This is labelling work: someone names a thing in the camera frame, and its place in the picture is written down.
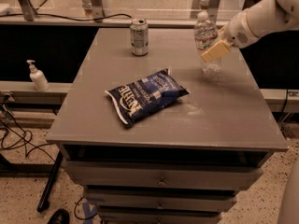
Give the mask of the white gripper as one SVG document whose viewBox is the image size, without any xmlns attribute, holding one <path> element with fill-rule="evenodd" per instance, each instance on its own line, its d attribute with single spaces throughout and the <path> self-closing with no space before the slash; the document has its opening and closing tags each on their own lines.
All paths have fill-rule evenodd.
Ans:
<svg viewBox="0 0 299 224">
<path fill-rule="evenodd" d="M 257 42 L 259 38 L 250 30 L 248 11 L 245 9 L 219 30 L 219 39 L 204 39 L 201 41 L 203 52 L 200 57 L 203 62 L 210 63 L 228 54 L 231 47 L 246 48 Z"/>
</svg>

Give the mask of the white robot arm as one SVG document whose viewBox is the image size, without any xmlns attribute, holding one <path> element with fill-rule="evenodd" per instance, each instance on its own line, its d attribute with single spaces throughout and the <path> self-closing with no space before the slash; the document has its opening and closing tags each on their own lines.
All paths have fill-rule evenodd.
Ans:
<svg viewBox="0 0 299 224">
<path fill-rule="evenodd" d="M 231 47 L 246 48 L 266 35 L 287 31 L 298 23 L 299 0 L 262 0 L 233 16 L 201 58 L 205 62 L 217 60 L 229 53 Z M 284 190 L 278 224 L 299 224 L 299 159 Z"/>
</svg>

